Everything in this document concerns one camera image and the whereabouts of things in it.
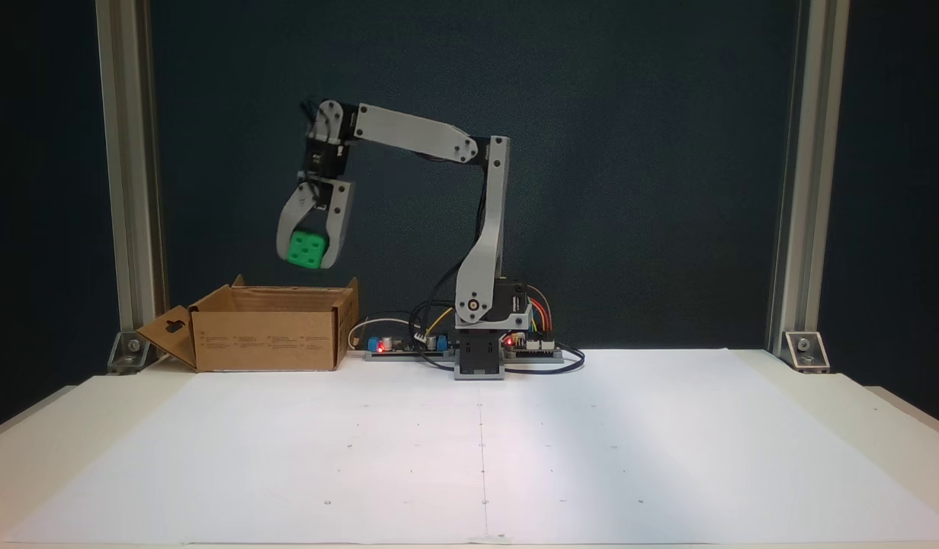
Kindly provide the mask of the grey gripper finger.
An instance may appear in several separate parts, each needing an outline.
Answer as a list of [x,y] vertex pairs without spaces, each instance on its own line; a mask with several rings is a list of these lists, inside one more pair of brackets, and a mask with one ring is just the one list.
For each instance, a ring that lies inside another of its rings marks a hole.
[[337,263],[345,245],[345,237],[350,225],[351,203],[354,198],[354,184],[331,183],[332,191],[328,201],[325,230],[328,246],[321,260],[321,268],[328,270]]
[[296,242],[295,232],[303,220],[316,207],[316,196],[309,183],[299,183],[285,203],[277,225],[277,256],[292,265],[308,265],[309,250]]

